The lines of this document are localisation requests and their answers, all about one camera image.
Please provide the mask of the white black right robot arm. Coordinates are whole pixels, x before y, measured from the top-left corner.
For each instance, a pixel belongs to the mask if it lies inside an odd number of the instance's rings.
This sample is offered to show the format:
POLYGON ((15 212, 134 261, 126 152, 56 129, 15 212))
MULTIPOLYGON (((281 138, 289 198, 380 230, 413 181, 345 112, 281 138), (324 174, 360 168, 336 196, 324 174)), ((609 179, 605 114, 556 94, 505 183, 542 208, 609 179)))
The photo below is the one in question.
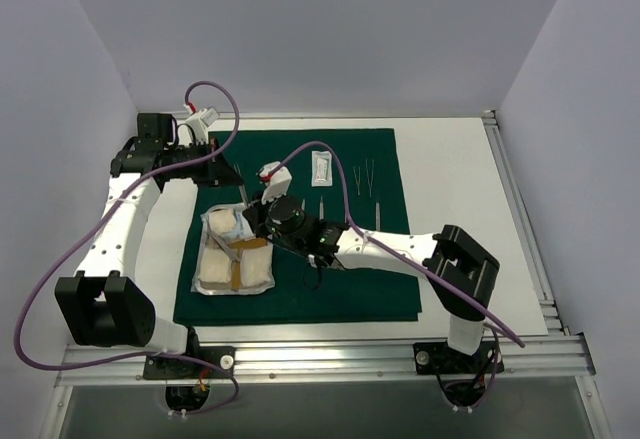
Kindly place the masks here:
POLYGON ((445 225, 438 233, 422 235, 370 231, 312 216, 291 196, 255 200, 242 215, 256 236, 316 269, 423 275, 449 313, 445 362, 464 372, 479 361, 500 263, 462 228, 445 225))

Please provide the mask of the thin steel tweezers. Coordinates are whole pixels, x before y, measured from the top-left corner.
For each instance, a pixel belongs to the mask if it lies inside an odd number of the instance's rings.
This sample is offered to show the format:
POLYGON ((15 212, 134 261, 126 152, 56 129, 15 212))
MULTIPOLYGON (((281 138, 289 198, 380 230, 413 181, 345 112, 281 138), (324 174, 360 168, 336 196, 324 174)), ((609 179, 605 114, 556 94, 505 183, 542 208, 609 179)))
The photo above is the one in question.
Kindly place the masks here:
POLYGON ((365 160, 365 171, 367 178, 367 186, 369 197, 373 197, 373 186, 374 186, 374 173, 375 173, 375 160, 374 159, 366 159, 365 160))
POLYGON ((353 167, 353 175, 354 175, 354 183, 355 183, 355 187, 356 187, 356 194, 358 196, 361 195, 361 168, 360 166, 354 166, 353 167))

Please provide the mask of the dark green surgical cloth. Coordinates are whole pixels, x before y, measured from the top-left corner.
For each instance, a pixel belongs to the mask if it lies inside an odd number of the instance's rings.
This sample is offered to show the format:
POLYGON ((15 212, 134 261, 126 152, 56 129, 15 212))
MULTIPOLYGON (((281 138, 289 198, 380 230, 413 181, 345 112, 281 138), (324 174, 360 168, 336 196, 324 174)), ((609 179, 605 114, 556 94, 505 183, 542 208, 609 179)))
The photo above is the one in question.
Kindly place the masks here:
MULTIPOLYGON (((243 131, 224 154, 239 164, 250 193, 261 188, 256 174, 265 164, 285 158, 300 145, 322 141, 337 154, 348 181, 329 188, 311 186, 311 153, 305 151, 288 165, 293 176, 289 192, 306 200, 306 211, 319 212, 324 198, 325 218, 341 221, 348 203, 352 218, 363 229, 375 228, 375 201, 381 203, 382 230, 410 231, 402 187, 396 138, 391 129, 243 131), (373 197, 369 197, 365 160, 375 160, 373 197), (361 168, 361 195, 356 194, 353 167, 361 168)), ((207 296, 193 291, 202 232, 201 216, 215 205, 239 202, 233 187, 198 191, 188 230, 177 285, 173 319, 191 326, 394 322, 416 320, 422 310, 419 284, 412 276, 359 269, 312 271, 306 260, 277 247, 273 251, 273 288, 259 295, 207 296)))

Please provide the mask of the white suture packet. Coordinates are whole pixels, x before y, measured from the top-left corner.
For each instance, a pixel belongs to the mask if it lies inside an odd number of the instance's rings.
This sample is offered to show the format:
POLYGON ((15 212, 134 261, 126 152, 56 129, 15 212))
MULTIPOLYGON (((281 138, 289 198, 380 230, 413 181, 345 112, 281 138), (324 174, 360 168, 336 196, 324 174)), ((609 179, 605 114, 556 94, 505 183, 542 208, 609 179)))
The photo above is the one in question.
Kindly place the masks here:
POLYGON ((333 185, 332 155, 329 151, 313 151, 312 160, 312 187, 331 187, 333 185))

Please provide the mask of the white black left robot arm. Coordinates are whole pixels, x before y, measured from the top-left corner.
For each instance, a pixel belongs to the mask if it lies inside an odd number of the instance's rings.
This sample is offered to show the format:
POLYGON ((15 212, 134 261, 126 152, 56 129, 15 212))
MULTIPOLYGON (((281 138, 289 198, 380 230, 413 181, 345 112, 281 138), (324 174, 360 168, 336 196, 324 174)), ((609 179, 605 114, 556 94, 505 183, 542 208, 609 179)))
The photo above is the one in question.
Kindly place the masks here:
POLYGON ((129 346, 167 353, 165 364, 179 378, 194 376, 202 364, 190 345, 192 332, 160 318, 134 279, 149 215, 164 186, 189 179, 199 187, 240 186, 239 174, 208 136, 218 114, 211 108, 185 121, 190 143, 182 145, 178 123, 167 113, 141 113, 137 133, 110 164, 109 193, 97 232, 76 272, 58 279, 54 296, 76 344, 129 346))

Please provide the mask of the steel instrument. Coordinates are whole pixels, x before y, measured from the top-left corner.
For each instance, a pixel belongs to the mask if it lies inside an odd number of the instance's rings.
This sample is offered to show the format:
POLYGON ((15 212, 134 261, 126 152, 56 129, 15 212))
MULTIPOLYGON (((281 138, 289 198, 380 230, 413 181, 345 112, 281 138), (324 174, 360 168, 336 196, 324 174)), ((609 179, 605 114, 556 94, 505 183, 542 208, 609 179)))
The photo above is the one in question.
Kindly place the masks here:
POLYGON ((248 197, 248 194, 247 194, 246 185, 245 185, 244 179, 242 177, 241 169, 240 169, 239 164, 234 164, 234 169, 235 169, 236 173, 238 174, 238 176, 240 177, 240 179, 242 180, 242 182, 238 186, 238 188, 239 188, 239 193, 240 193, 243 205, 244 205, 245 208, 247 208, 249 206, 249 197, 248 197))

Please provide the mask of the steel scalpel handle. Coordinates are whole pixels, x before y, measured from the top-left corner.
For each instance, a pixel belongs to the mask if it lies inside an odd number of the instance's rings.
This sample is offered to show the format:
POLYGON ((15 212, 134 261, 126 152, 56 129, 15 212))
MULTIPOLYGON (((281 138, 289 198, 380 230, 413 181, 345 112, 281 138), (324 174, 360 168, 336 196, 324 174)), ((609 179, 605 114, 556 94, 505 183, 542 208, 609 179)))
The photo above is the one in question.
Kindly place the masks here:
POLYGON ((382 221, 381 221, 381 203, 378 199, 375 201, 375 226, 376 231, 382 230, 382 221))

